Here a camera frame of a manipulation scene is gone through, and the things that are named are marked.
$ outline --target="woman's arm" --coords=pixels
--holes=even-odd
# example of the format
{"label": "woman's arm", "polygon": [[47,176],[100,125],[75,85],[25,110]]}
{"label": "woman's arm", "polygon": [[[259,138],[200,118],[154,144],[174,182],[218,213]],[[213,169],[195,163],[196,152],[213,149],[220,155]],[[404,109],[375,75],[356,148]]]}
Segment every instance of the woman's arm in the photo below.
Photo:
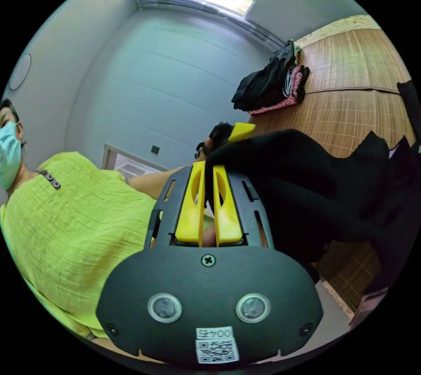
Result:
{"label": "woman's arm", "polygon": [[[208,138],[205,141],[205,145],[208,148],[211,148],[212,140]],[[206,159],[206,156],[203,153],[201,153],[200,157],[198,158],[196,162],[200,162],[205,159]],[[157,200],[159,195],[161,194],[161,191],[164,189],[165,184],[167,183],[169,177],[173,173],[176,173],[177,171],[183,169],[183,167],[184,166],[181,166],[179,168],[167,170],[165,172],[160,172],[160,173],[149,173],[147,175],[139,175],[127,180],[127,184],[130,187],[134,188],[136,191],[147,194],[154,200]]]}

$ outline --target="pink fabric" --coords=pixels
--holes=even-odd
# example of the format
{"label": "pink fabric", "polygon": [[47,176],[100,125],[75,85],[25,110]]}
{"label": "pink fabric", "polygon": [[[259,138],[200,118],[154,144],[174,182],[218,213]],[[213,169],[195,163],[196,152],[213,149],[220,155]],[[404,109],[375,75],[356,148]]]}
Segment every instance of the pink fabric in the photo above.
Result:
{"label": "pink fabric", "polygon": [[258,113],[273,111],[275,109],[295,105],[297,103],[297,90],[302,79],[303,73],[300,72],[300,67],[295,67],[291,73],[291,89],[289,91],[289,96],[286,99],[277,103],[276,105],[268,106],[267,108],[260,108],[254,111],[248,111],[247,113],[249,115],[257,115]]}

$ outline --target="qr code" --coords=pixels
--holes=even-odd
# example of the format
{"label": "qr code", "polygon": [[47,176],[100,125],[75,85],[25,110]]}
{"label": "qr code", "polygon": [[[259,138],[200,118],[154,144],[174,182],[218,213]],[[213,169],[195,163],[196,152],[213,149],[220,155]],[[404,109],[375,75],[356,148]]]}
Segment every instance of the qr code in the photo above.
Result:
{"label": "qr code", "polygon": [[199,363],[228,363],[238,360],[238,351],[234,339],[196,341]]}

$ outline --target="black glove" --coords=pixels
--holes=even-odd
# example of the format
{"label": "black glove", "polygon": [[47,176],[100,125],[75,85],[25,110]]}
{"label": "black glove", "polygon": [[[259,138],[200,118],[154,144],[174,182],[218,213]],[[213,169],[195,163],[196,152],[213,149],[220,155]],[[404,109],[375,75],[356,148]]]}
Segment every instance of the black glove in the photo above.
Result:
{"label": "black glove", "polygon": [[209,134],[209,138],[211,138],[213,141],[212,149],[208,149],[205,146],[205,143],[201,142],[196,147],[196,153],[194,157],[198,159],[201,152],[203,152],[205,156],[209,156],[215,149],[226,144],[233,128],[233,125],[224,121],[220,122],[218,125],[215,125],[214,129]]}

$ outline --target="round ceiling fixture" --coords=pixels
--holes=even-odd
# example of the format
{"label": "round ceiling fixture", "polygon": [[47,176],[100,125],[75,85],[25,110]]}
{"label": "round ceiling fixture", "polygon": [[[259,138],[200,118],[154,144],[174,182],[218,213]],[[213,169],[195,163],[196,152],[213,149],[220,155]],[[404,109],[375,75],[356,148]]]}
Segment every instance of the round ceiling fixture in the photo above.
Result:
{"label": "round ceiling fixture", "polygon": [[29,68],[31,67],[31,56],[26,54],[13,70],[12,77],[10,78],[10,90],[16,90],[26,79]]}

